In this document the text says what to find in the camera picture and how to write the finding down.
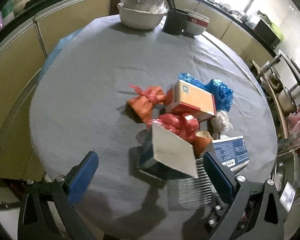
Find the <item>orange and red box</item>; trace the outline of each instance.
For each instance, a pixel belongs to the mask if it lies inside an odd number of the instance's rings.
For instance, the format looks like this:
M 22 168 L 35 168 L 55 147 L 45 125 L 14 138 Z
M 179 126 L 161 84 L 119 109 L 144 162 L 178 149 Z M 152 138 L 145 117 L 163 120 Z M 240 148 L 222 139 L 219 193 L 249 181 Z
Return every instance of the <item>orange and red box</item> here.
M 201 121 L 216 116 L 216 106 L 211 93 L 183 80 L 178 80 L 167 92 L 166 113 L 189 113 Z

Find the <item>qr code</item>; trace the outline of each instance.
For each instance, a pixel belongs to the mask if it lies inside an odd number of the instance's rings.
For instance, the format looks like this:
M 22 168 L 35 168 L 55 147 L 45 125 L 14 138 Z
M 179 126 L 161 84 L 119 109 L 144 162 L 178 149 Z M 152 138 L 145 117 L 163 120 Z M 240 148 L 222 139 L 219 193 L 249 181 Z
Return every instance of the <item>qr code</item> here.
M 190 94 L 189 86 L 182 84 L 182 92 Z

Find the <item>blue foil wrapper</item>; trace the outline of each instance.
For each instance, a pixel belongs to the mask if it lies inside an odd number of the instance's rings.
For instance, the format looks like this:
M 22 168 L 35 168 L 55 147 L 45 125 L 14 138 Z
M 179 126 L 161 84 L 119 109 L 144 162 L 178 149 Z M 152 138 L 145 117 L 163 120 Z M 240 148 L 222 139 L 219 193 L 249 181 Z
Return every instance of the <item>blue foil wrapper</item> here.
M 233 90 L 228 88 L 220 79 L 211 79 L 208 84 L 204 85 L 200 80 L 188 73 L 179 73 L 179 80 L 188 82 L 211 93 L 214 96 L 217 111 L 230 111 L 233 101 Z

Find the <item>gray tablecloth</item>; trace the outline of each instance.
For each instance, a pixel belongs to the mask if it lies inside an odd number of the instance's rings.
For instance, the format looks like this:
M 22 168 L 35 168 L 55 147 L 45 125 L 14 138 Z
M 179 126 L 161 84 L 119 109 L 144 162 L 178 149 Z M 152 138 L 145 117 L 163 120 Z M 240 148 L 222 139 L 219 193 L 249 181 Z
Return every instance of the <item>gray tablecloth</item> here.
M 64 47 L 42 77 L 30 107 L 34 150 L 51 178 L 67 174 L 91 150 L 99 168 L 77 209 L 101 230 L 122 239 L 203 239 L 204 210 L 172 211 L 165 183 L 136 170 L 144 123 L 125 103 L 129 84 L 165 91 L 179 72 L 207 83 L 219 78 L 234 90 L 228 113 L 243 135 L 250 164 L 241 172 L 263 182 L 277 140 L 270 109 L 244 62 L 212 35 L 189 38 L 124 27 L 119 16 L 92 21 Z

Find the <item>black cup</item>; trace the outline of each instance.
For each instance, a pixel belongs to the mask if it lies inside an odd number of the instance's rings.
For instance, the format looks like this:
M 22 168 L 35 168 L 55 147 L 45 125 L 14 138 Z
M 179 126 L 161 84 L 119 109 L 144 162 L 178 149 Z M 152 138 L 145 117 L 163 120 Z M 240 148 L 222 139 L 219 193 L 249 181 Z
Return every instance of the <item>black cup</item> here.
M 163 30 L 172 35 L 180 35 L 186 27 L 188 13 L 180 9 L 169 9 Z

